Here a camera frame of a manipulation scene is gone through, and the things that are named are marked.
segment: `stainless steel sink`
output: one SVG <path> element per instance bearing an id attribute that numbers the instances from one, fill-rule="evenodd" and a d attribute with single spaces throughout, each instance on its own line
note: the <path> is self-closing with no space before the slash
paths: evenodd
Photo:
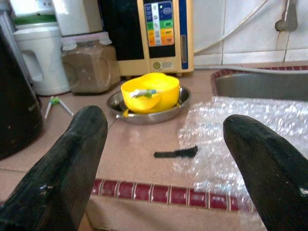
<path id="1" fill-rule="evenodd" d="M 215 79 L 217 95 L 308 101 L 308 75 L 229 74 Z"/>

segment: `colorful label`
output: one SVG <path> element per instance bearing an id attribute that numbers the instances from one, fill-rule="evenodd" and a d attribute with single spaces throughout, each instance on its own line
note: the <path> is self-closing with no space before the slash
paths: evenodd
<path id="1" fill-rule="evenodd" d="M 149 47 L 173 45 L 172 2 L 147 3 L 144 10 Z"/>

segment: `kitchen counter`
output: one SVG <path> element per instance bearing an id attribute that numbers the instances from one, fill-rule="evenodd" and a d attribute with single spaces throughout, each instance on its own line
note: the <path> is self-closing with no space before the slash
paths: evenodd
<path id="1" fill-rule="evenodd" d="M 199 70 L 180 78 L 180 83 L 192 93 L 191 105 L 211 100 L 210 75 L 213 72 Z M 188 109 L 161 124 L 128 124 L 116 119 L 106 106 L 106 100 L 119 89 L 120 86 L 117 86 L 109 92 L 94 96 L 74 96 L 71 93 L 59 96 L 74 113 L 84 106 L 97 105 L 106 114 L 109 130 L 96 178 L 193 187 L 193 176 L 174 171 L 174 159 L 153 157 L 155 151 L 179 149 L 177 132 L 185 122 Z M 49 97 L 42 97 L 41 100 L 42 112 L 45 114 Z M 0 161 L 0 201 L 9 196 L 25 173 L 63 134 L 71 118 L 61 106 L 53 106 L 42 134 L 28 147 Z M 96 195 L 91 196 L 87 212 L 94 227 L 119 231 L 200 230 L 205 226 L 208 230 L 242 230 L 239 226 L 241 220 L 232 212 L 119 200 Z"/>

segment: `bubble wrap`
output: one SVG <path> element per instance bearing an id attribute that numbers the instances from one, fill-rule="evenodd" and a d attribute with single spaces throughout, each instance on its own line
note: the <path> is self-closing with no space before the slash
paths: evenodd
<path id="1" fill-rule="evenodd" d="M 174 168 L 194 174 L 198 191 L 249 198 L 242 175 L 223 139 L 223 121 L 247 115 L 286 138 L 308 158 L 308 103 L 268 99 L 213 97 L 191 107 L 178 131 L 182 149 L 198 145 L 194 159 L 177 159 Z"/>

